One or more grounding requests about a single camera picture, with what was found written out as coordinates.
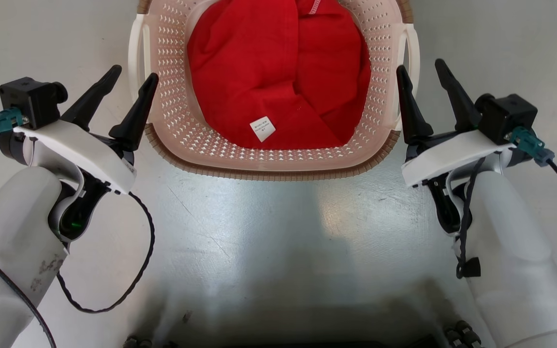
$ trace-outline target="floor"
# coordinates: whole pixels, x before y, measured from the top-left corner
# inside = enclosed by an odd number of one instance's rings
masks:
[[[474,99],[519,93],[536,105],[535,129],[557,152],[557,2],[412,3],[422,51],[418,102],[435,130],[454,123],[433,68],[439,57]],[[135,8],[135,0],[0,0],[0,84],[25,75],[60,81],[74,101],[112,64],[126,66]],[[106,134],[130,105],[123,73],[92,130]],[[114,348],[130,333],[184,346],[355,339],[400,346],[458,318],[494,347],[466,283],[455,278],[430,194],[404,187],[403,144],[366,174],[307,183],[188,174],[146,140],[139,153],[133,191],[157,230],[146,276],[101,315],[76,311],[52,286],[39,309],[60,348]],[[0,186],[20,168],[0,154]],[[533,163],[508,176],[539,214],[557,261],[557,178]],[[148,226],[133,200],[118,196],[107,196],[94,216],[62,273],[77,301],[101,308],[136,275]],[[34,321],[14,347],[47,345]]]

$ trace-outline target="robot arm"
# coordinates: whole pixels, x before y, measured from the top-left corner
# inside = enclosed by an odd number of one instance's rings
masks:
[[[133,152],[141,141],[157,75],[146,80],[111,137],[88,132],[93,113],[120,72],[120,66],[112,67],[62,117],[57,104],[68,94],[57,82],[25,77],[0,87],[6,108],[0,113],[0,149],[29,166],[0,189],[0,270],[31,305],[0,279],[0,348],[13,345],[31,322],[70,243],[84,233],[102,196],[127,194],[134,183]]]
[[[551,162],[553,153],[531,131],[537,110],[517,95],[484,95],[474,105],[444,61],[436,69],[457,119],[455,131],[437,136],[418,110],[405,69],[397,71],[409,146],[405,183],[431,191],[440,225],[454,241],[457,276],[467,278],[497,346],[557,348],[557,265],[540,224],[503,174],[532,157]],[[526,138],[513,141],[517,134]],[[455,343],[480,346],[474,339]]]

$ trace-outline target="red cloth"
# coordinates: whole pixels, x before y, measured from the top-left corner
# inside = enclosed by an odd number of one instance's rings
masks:
[[[236,145],[345,145],[371,76],[365,40],[336,0],[219,0],[188,42],[192,85],[208,124]],[[259,141],[250,123],[276,131]]]

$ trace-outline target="plastic basket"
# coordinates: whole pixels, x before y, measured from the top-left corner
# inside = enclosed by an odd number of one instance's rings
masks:
[[[149,73],[156,72],[161,78],[146,135],[164,159],[195,174],[300,181],[361,174],[389,154],[401,128],[396,67],[404,61],[406,46],[414,93],[420,73],[409,0],[339,0],[352,13],[369,47],[367,102],[347,145],[308,150],[241,148],[205,123],[192,88],[186,44],[203,11],[215,2],[141,0],[137,9],[129,47],[131,93],[135,100]]]

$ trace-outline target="clothing label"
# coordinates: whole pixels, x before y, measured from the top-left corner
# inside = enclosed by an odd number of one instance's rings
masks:
[[[315,3],[313,3],[313,8],[309,12],[309,14],[315,14],[317,12],[317,8],[319,7],[319,2],[321,2],[321,0],[315,0]]]
[[[255,132],[255,135],[259,138],[261,143],[263,143],[264,140],[277,130],[274,128],[274,125],[272,125],[272,122],[270,122],[270,119],[267,116],[251,122],[250,127],[252,128],[252,131]]]

